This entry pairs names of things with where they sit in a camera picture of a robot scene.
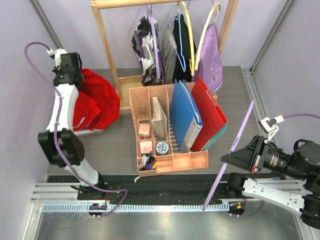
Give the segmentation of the red trousers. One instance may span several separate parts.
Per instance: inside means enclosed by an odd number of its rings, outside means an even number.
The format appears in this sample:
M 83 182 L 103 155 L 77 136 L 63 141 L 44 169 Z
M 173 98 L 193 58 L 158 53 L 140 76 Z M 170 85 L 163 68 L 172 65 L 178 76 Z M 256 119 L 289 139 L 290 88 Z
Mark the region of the red trousers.
M 120 97 L 113 85 L 88 68 L 81 70 L 83 85 L 73 113 L 73 130 L 104 130 L 120 116 Z

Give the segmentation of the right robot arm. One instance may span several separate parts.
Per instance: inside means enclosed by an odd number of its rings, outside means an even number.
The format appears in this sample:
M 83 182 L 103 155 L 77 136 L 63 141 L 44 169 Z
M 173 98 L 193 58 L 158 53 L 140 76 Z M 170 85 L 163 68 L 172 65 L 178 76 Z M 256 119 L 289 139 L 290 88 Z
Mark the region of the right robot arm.
M 225 186 L 231 198 L 259 199 L 280 207 L 314 229 L 320 227 L 320 145 L 299 139 L 293 153 L 285 153 L 265 137 L 256 135 L 245 147 L 223 155 L 223 163 L 258 174 L 262 169 L 287 180 L 257 180 L 233 172 Z

